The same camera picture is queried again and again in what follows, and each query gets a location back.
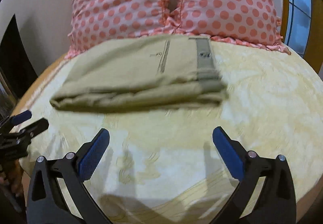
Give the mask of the khaki beige pants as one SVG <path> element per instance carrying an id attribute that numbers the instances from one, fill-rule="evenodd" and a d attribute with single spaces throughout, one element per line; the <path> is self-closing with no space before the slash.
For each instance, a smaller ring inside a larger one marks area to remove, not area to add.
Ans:
<path id="1" fill-rule="evenodd" d="M 227 98 L 208 37 L 157 35 L 109 40 L 79 55 L 50 104 L 128 112 L 198 108 Z"/>

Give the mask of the yellow paisley bed sheet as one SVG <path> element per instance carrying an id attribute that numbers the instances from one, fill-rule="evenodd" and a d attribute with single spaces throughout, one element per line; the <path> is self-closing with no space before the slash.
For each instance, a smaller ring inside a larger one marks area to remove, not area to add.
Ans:
<path id="1" fill-rule="evenodd" d="M 322 189 L 322 80 L 295 52 L 213 46 L 229 98 L 219 107 L 193 110 L 55 110 L 50 98 L 76 63 L 57 60 L 15 108 L 49 121 L 20 161 L 25 172 L 32 172 L 38 156 L 62 158 L 106 128 L 110 145 L 85 185 L 112 221 L 208 223 L 238 184 L 212 142 L 212 131 L 221 126 L 260 156 L 287 158 L 302 218 Z"/>

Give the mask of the left polka dot pillow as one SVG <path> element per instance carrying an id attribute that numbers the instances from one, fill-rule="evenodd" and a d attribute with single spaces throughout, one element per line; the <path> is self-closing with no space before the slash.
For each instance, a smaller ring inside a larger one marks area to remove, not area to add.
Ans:
<path id="1" fill-rule="evenodd" d="M 169 0 L 72 0 L 66 58 L 110 40 L 171 34 Z"/>

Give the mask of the polka dot pillow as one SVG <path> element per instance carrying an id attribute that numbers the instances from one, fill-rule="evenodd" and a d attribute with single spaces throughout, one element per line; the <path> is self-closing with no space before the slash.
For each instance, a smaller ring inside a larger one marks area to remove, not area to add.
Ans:
<path id="1" fill-rule="evenodd" d="M 166 26 L 173 33 L 290 54 L 273 0 L 178 0 Z"/>
<path id="2" fill-rule="evenodd" d="M 72 0 L 66 58 L 110 40 L 171 34 L 169 0 Z"/>

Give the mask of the right polka dot pillow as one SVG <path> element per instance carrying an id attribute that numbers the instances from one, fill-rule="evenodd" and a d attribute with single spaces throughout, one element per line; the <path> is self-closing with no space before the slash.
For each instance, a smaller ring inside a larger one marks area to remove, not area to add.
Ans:
<path id="1" fill-rule="evenodd" d="M 166 26 L 173 33 L 290 54 L 273 0 L 178 0 Z"/>

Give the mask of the window with wooden frame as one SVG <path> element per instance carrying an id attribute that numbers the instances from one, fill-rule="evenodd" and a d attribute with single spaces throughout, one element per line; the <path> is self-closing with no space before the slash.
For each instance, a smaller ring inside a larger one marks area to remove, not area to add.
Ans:
<path id="1" fill-rule="evenodd" d="M 281 36 L 316 73 L 322 67 L 322 0 L 282 0 Z"/>

